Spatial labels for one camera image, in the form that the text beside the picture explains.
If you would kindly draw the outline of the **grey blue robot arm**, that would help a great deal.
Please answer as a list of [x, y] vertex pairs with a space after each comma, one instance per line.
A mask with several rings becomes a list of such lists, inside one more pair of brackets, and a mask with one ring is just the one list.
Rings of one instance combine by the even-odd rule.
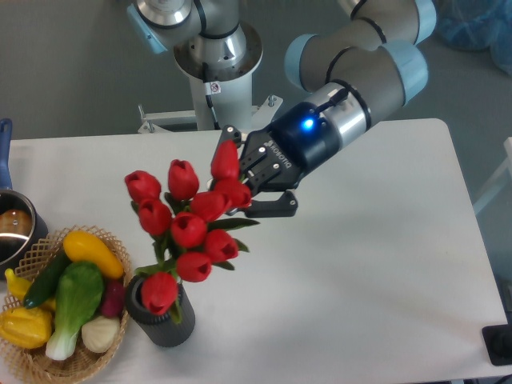
[[127, 16], [156, 54], [170, 51], [188, 77], [199, 130], [219, 130], [242, 150], [241, 178], [252, 194], [249, 218], [291, 216], [294, 189], [321, 164], [409, 102], [426, 85], [418, 44], [437, 17], [430, 1], [344, 1], [350, 23], [329, 36], [304, 34], [285, 55], [289, 81], [307, 98], [282, 116], [281, 100], [252, 105], [262, 59], [256, 30], [236, 1], [134, 1]]

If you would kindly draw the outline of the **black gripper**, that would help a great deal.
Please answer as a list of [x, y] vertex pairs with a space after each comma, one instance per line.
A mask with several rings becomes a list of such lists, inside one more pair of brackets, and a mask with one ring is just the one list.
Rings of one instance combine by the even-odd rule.
[[[333, 108], [329, 102], [320, 106], [301, 102], [249, 135], [226, 125], [220, 130], [210, 167], [217, 162], [222, 144], [231, 141], [253, 196], [293, 189], [340, 149], [338, 130], [326, 119], [326, 112]], [[227, 215], [242, 212], [247, 218], [288, 218], [295, 216], [297, 209], [298, 200], [287, 190], [277, 200], [253, 200], [249, 207], [232, 209]]]

